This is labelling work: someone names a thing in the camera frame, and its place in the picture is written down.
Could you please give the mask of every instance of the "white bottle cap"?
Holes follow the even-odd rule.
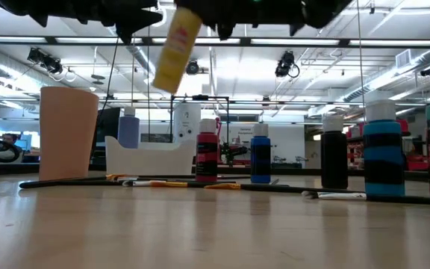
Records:
[[[253,136],[268,137],[268,124],[257,123],[253,125]]]
[[[135,108],[134,107],[124,108],[124,116],[135,116]]]
[[[200,132],[216,132],[216,120],[213,119],[202,119],[200,121]]]
[[[366,120],[396,120],[396,103],[389,99],[367,103]]]
[[[343,131],[343,116],[325,115],[322,118],[322,130],[324,132]]]

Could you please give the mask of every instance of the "red paint bottle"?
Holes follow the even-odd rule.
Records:
[[[218,137],[216,120],[203,119],[197,135],[196,181],[215,182],[218,165]]]

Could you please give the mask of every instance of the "table surface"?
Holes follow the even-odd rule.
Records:
[[[430,206],[0,176],[0,268],[430,268]],[[316,187],[316,176],[273,176]],[[350,188],[363,190],[362,178]],[[429,195],[407,182],[407,194]]]

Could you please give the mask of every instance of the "ceiling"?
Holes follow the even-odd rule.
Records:
[[[368,11],[371,4],[376,7],[374,14]],[[137,37],[165,37],[168,32],[169,22],[174,13],[172,1],[162,0],[161,6],[166,12],[166,22],[158,27],[148,27],[135,33]],[[358,39],[361,32],[362,38],[396,38],[396,39],[430,39],[430,0],[360,0],[360,16],[357,16],[356,1],[322,31],[315,28],[304,27],[295,37],[308,38],[350,38]],[[12,15],[0,9],[0,35],[24,35],[24,36],[70,36],[70,37],[110,37],[111,32],[99,22],[89,22],[82,25],[74,19],[49,18],[48,27],[42,28],[28,16]],[[200,37],[209,36],[209,30],[202,27]],[[250,25],[237,25],[232,37],[283,37],[287,38],[287,25],[260,25],[252,28]],[[40,80],[44,84],[66,85],[82,90],[94,91],[101,98],[107,92],[110,65],[112,64],[114,46],[38,46],[43,52],[60,58],[61,63],[70,68],[76,79],[68,81],[62,78],[53,81],[40,67],[33,67],[27,60],[31,46],[26,45],[0,45],[0,64],[14,67],[21,64],[31,71],[37,71]],[[150,62],[157,66],[161,46],[141,46],[140,50],[147,55]],[[271,100],[295,100],[295,101],[336,101],[340,94],[353,85],[361,82],[361,75],[367,78],[369,75],[387,69],[395,64],[395,57],[405,49],[314,49],[314,48],[290,48],[287,47],[213,47],[216,59],[214,70],[216,80],[216,94],[229,96],[231,99],[261,100],[263,96],[269,96]],[[293,51],[298,59],[297,64],[301,69],[300,76],[293,80],[276,78],[274,71],[278,60],[287,51]],[[210,52],[207,46],[196,46],[190,57],[197,60],[202,67],[210,66]],[[138,72],[133,70],[133,58],[127,49],[119,46],[114,63],[113,76],[109,91],[114,93],[117,99],[130,99],[130,92],[134,89],[134,99],[168,99],[169,94],[162,90],[150,87],[144,80],[141,65],[134,62]],[[94,85],[92,74],[103,75],[106,79],[103,85]],[[208,75],[185,76],[178,95],[187,93],[203,93],[211,95],[208,86]],[[411,90],[415,87],[415,74],[403,76],[391,83],[383,84],[380,89],[373,92],[389,92],[385,98]],[[5,91],[1,97],[20,97],[25,94],[25,85],[20,82],[17,86],[23,89],[23,93],[11,93]],[[429,87],[420,92],[403,97],[409,102],[424,101],[428,98]],[[128,104],[110,104],[110,106],[124,106]],[[260,105],[235,105],[234,108],[259,108]],[[290,105],[289,110],[308,110],[311,105]]]

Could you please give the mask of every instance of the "person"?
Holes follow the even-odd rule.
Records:
[[[11,145],[14,145],[17,148],[19,154],[22,155],[22,148],[15,145],[16,141],[18,140],[17,135],[3,134],[2,140],[6,143],[10,143]],[[13,156],[14,156],[14,152],[11,149],[9,149],[9,147],[5,146],[4,144],[0,146],[0,158],[12,158]]]

